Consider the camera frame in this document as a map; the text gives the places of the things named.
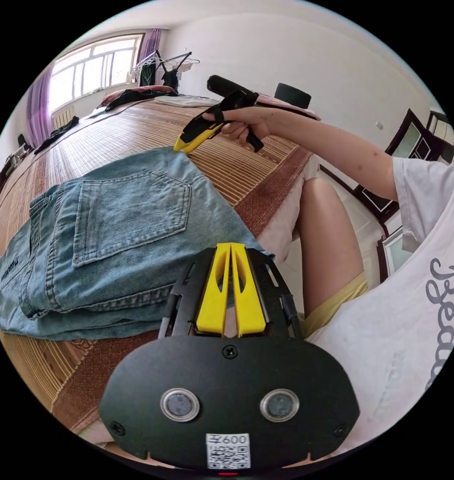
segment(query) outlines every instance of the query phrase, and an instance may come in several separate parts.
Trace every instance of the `floor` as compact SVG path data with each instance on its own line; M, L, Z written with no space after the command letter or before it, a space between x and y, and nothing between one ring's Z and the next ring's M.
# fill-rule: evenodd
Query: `floor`
M371 215L358 200L356 200L336 181L322 171L318 171L316 176L332 184L343 201L350 217L350 221L355 228L355 233L362 252L368 285L370 288L376 287L380 282L376 247L377 242L383 235L382 227L375 220L373 215ZM290 248L290 253L286 262L279 267L280 273L294 296L297 310L300 312L303 311L301 258L300 240L296 240Z

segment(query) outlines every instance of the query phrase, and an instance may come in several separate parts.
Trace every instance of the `forearm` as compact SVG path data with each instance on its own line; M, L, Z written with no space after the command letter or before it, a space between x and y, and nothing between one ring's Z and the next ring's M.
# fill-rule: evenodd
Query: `forearm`
M390 155L340 128L295 113L278 112L276 135L318 155L375 195L397 201Z

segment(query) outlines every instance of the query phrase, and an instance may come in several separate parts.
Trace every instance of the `purple curtain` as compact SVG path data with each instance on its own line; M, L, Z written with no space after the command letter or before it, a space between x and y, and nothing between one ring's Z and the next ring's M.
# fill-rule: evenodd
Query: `purple curtain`
M161 36L161 28L152 28L145 33L142 44L140 45L140 53L138 55L139 62L141 62L146 56L152 54L155 50L158 50Z
M53 65L32 84L27 101L27 135L30 145L39 147L52 132L52 119L48 111L48 92Z

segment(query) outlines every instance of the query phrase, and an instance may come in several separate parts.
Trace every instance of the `yellow shorts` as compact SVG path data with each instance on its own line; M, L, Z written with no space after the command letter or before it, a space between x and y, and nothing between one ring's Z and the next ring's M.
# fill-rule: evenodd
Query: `yellow shorts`
M344 288L319 305L307 318L305 318L303 313L299 313L300 327L302 328L303 337L307 338L316 330L327 325L342 304L356 299L363 295L367 290L367 279L365 277L365 272L362 272Z

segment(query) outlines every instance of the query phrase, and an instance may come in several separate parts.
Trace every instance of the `denim jeans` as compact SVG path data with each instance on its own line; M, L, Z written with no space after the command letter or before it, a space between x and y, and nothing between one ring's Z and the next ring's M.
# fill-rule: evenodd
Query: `denim jeans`
M262 251L184 153L115 161L32 201L0 258L0 328L50 340L156 329L187 260L222 242Z

